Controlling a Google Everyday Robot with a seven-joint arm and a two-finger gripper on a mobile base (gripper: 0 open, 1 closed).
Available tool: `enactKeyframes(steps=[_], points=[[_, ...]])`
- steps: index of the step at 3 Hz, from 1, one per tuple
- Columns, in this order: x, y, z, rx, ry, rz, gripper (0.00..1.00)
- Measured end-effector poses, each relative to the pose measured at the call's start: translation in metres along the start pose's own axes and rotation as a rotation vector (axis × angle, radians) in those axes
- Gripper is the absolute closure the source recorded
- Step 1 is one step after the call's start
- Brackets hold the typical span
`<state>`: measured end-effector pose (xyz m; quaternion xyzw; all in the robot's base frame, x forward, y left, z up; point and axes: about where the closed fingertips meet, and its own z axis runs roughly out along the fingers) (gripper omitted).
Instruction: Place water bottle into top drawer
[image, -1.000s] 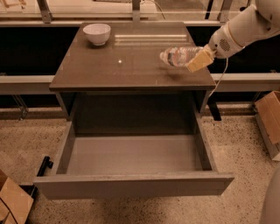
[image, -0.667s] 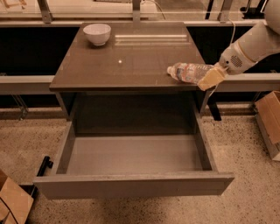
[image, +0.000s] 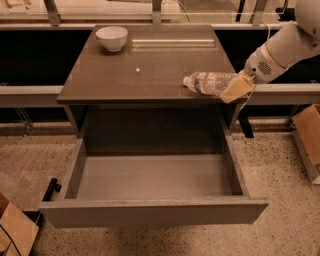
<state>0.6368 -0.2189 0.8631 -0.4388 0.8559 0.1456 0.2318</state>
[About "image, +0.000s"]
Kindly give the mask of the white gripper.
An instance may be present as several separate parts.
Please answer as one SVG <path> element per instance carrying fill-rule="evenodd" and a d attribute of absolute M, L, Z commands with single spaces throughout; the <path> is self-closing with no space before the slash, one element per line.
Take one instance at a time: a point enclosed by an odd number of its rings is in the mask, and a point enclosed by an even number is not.
<path fill-rule="evenodd" d="M 273 60 L 265 46 L 259 47 L 247 59 L 244 72 L 254 78 L 258 84 L 267 84 L 275 80 L 286 71 L 286 68 Z M 249 76 L 238 75 L 222 92 L 220 98 L 230 103 L 250 93 L 253 89 L 253 79 Z"/>

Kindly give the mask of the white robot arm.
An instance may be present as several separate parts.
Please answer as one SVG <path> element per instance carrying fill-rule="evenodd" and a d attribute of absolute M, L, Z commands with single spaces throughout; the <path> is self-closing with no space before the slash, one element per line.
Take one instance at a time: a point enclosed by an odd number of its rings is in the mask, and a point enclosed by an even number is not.
<path fill-rule="evenodd" d="M 296 63 L 320 53 L 320 0 L 297 0 L 295 22 L 284 25 L 256 49 L 244 68 L 220 94 L 230 103 L 254 90 L 256 84 L 272 82 Z"/>

